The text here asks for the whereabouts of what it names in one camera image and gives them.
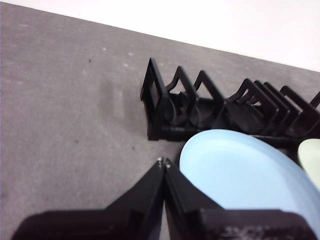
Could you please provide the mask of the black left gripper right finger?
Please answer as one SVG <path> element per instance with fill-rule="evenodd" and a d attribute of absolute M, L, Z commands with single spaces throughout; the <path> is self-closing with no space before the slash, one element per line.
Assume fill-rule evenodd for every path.
<path fill-rule="evenodd" d="M 299 214 L 278 209 L 225 209 L 164 163 L 165 208 L 175 240 L 315 240 Z"/>

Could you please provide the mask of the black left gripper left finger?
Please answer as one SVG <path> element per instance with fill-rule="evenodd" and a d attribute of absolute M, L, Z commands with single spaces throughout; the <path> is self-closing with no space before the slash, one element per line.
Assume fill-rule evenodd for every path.
<path fill-rule="evenodd" d="M 157 240 L 165 167 L 159 158 L 127 192 L 102 209 L 54 210 L 30 215 L 14 240 Z"/>

